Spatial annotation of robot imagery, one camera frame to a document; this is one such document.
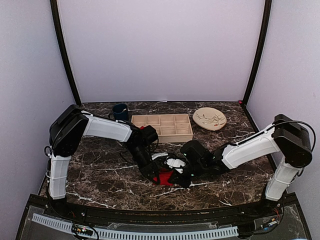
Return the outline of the black left corner post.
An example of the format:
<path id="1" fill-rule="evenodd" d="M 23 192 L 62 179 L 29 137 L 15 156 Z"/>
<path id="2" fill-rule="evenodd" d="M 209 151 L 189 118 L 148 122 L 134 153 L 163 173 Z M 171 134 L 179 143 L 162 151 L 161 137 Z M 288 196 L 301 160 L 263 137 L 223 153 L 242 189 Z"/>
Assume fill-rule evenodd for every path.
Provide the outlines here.
<path id="1" fill-rule="evenodd" d="M 79 94 L 79 91 L 76 86 L 76 81 L 75 81 L 75 78 L 73 75 L 70 59 L 69 59 L 69 56 L 67 53 L 67 47 L 66 47 L 66 43 L 65 43 L 65 39 L 64 39 L 61 18 L 60 18 L 60 13 L 59 13 L 58 1 L 57 0 L 50 0 L 49 2 L 50 2 L 50 9 L 51 9 L 51 15 L 52 15 L 52 20 L 53 20 L 55 35 L 56 35 L 56 39 L 57 39 L 64 71 L 65 71 L 65 74 L 67 77 L 68 85 L 70 87 L 75 104 L 78 106 L 81 106 L 82 101 L 81 101 L 80 94 Z"/>

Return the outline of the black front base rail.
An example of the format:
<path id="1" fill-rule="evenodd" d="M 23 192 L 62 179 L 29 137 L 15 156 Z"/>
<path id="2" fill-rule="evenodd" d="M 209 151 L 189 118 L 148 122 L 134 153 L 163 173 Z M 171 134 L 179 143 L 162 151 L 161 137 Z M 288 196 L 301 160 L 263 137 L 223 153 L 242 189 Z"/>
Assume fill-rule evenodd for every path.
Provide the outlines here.
<path id="1" fill-rule="evenodd" d="M 295 220 L 303 223 L 303 212 L 295 193 L 287 194 L 284 198 L 285 213 L 283 220 Z M 225 206 L 200 210 L 181 210 L 181 211 L 141 211 L 123 210 L 86 206 L 67 202 L 67 216 L 61 217 L 49 206 L 47 198 L 30 194 L 26 206 L 24 207 L 23 217 L 31 213 L 31 207 L 39 210 L 50 217 L 58 217 L 79 224 L 89 226 L 107 226 L 111 223 L 125 223 L 137 225 L 174 225 L 174 224 L 195 224 L 205 222 L 218 222 L 222 224 L 246 225 L 253 223 L 259 218 L 267 218 L 277 215 L 273 208 L 263 209 L 263 213 L 258 215 L 253 210 L 258 211 L 262 207 L 260 202 L 252 202 L 236 206 Z"/>

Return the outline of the red santa sock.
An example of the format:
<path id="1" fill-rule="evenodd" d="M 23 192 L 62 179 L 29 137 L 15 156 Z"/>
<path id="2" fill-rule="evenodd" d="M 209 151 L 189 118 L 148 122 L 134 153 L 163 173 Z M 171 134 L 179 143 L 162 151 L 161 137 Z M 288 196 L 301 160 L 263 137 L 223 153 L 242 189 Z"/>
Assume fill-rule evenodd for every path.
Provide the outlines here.
<path id="1" fill-rule="evenodd" d="M 163 186 L 173 186 L 174 184 L 169 182 L 170 177 L 172 176 L 172 174 L 174 173 L 173 170 L 169 170 L 169 169 L 165 169 L 165 168 L 161 168 L 159 170 L 159 176 L 155 176 L 153 178 L 153 180 L 155 182 L 159 182 L 159 185 L 163 185 Z"/>

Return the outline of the black right corner post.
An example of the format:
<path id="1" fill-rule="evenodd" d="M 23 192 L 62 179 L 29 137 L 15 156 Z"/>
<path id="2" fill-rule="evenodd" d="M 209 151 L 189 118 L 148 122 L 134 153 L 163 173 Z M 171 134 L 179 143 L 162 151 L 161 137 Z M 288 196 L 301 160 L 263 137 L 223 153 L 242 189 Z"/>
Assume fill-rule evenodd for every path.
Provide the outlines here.
<path id="1" fill-rule="evenodd" d="M 260 62 L 262 59 L 263 55 L 263 50 L 265 46 L 265 41 L 267 37 L 267 32 L 268 32 L 268 26 L 269 26 L 269 21 L 270 21 L 270 15 L 271 15 L 271 9 L 272 9 L 272 0 L 265 0 L 264 1 L 264 8 L 263 8 L 263 15 L 262 15 L 262 21 L 261 21 L 261 27 L 260 27 L 260 32 L 259 32 L 259 37 L 258 37 L 258 42 L 257 42 L 257 47 L 252 63 L 252 68 L 250 71 L 250 75 L 248 78 L 247 86 L 244 92 L 244 96 L 242 99 L 242 107 L 246 108 L 250 97 L 251 93 L 254 88 L 255 80 L 258 74 Z"/>

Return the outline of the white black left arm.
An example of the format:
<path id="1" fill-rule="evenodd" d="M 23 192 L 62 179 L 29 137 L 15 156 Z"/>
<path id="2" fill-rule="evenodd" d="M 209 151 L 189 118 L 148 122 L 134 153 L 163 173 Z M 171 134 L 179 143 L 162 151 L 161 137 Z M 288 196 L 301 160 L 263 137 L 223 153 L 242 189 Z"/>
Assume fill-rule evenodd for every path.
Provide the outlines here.
<path id="1" fill-rule="evenodd" d="M 48 195 L 53 199 L 51 210 L 60 218 L 67 218 L 70 206 L 66 197 L 69 163 L 85 140 L 119 142 L 130 153 L 141 174 L 160 184 L 160 171 L 152 159 L 151 144 L 159 139 L 150 125 L 137 127 L 127 120 L 112 120 L 70 105 L 50 126 L 49 143 L 44 148 L 49 158 Z"/>

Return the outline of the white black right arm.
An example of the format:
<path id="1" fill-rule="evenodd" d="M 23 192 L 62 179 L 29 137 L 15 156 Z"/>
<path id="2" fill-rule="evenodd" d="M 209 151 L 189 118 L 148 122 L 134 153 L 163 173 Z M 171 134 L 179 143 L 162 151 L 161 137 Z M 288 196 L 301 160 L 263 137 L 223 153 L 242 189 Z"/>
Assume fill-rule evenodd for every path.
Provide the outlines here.
<path id="1" fill-rule="evenodd" d="M 188 141 L 180 150 L 183 159 L 169 158 L 165 163 L 177 172 L 171 180 L 187 188 L 192 176 L 222 175 L 262 156 L 282 153 L 282 160 L 267 183 L 265 198 L 255 205 L 255 213 L 266 217 L 299 171 L 311 163 L 316 142 L 310 140 L 310 134 L 315 131 L 309 124 L 278 114 L 265 129 L 239 142 L 226 143 L 214 152 L 197 140 Z"/>

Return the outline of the round beige decorated plate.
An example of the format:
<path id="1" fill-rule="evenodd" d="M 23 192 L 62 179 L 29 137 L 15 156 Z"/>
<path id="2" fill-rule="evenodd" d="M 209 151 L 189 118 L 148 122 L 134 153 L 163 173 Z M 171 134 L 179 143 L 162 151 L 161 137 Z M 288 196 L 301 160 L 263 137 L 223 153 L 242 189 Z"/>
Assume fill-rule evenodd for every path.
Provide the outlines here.
<path id="1" fill-rule="evenodd" d="M 192 119 L 197 125 L 209 131 L 218 131 L 227 123 L 226 116 L 221 111 L 212 107 L 197 109 Z"/>

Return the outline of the wooden compartment tray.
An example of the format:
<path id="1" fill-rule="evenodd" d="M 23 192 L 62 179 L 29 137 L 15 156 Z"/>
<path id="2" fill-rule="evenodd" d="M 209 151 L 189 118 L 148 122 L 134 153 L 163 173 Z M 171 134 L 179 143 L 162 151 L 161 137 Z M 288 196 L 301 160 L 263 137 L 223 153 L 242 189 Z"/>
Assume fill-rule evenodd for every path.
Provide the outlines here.
<path id="1" fill-rule="evenodd" d="M 152 126 L 159 143 L 186 143 L 194 136 L 188 114 L 133 115 L 131 122 L 138 128 Z"/>

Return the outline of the black corner post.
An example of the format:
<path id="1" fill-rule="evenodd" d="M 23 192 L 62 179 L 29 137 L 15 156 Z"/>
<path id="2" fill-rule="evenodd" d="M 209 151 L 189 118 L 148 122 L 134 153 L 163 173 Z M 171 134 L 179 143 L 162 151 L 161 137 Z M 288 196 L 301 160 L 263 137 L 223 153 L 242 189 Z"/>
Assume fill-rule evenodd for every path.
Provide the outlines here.
<path id="1" fill-rule="evenodd" d="M 65 74 L 67 77 L 68 85 L 70 87 L 75 104 L 78 106 L 81 106 L 82 101 L 81 101 L 80 94 L 79 94 L 79 91 L 76 86 L 76 81 L 75 81 L 75 78 L 73 75 L 70 59 L 69 59 L 69 56 L 67 53 L 67 47 L 66 47 L 66 43 L 65 43 L 65 39 L 64 39 L 61 18 L 60 18 L 60 13 L 59 13 L 58 1 L 57 0 L 50 0 L 49 2 L 50 2 L 50 9 L 51 9 L 51 15 L 52 15 L 52 20 L 53 20 L 55 35 L 56 35 L 56 39 L 57 39 L 64 71 L 65 71 Z"/>
<path id="2" fill-rule="evenodd" d="M 248 78 L 247 86 L 244 92 L 244 96 L 242 99 L 242 107 L 246 108 L 250 97 L 251 93 L 254 88 L 255 80 L 258 74 L 260 62 L 262 59 L 263 55 L 263 50 L 265 46 L 265 41 L 267 37 L 267 32 L 268 32 L 268 26 L 269 26 L 269 21 L 270 21 L 270 15 L 271 15 L 271 9 L 272 9 L 272 0 L 265 0 L 264 1 L 264 8 L 263 8 L 263 15 L 262 15 L 262 21 L 261 21 L 261 27 L 260 27 L 260 32 L 259 32 L 259 37 L 258 37 L 258 42 L 257 42 L 257 47 L 252 63 L 252 68 L 250 71 L 250 75 Z"/>

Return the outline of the dark blue mug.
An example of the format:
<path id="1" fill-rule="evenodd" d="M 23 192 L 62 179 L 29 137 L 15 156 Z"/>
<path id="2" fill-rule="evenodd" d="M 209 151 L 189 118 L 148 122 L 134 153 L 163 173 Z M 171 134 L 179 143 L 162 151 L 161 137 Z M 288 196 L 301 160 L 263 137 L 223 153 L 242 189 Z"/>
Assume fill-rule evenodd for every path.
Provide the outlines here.
<path id="1" fill-rule="evenodd" d="M 118 103 L 114 105 L 108 114 L 108 118 L 111 120 L 128 122 L 130 120 L 128 106 L 125 103 Z"/>

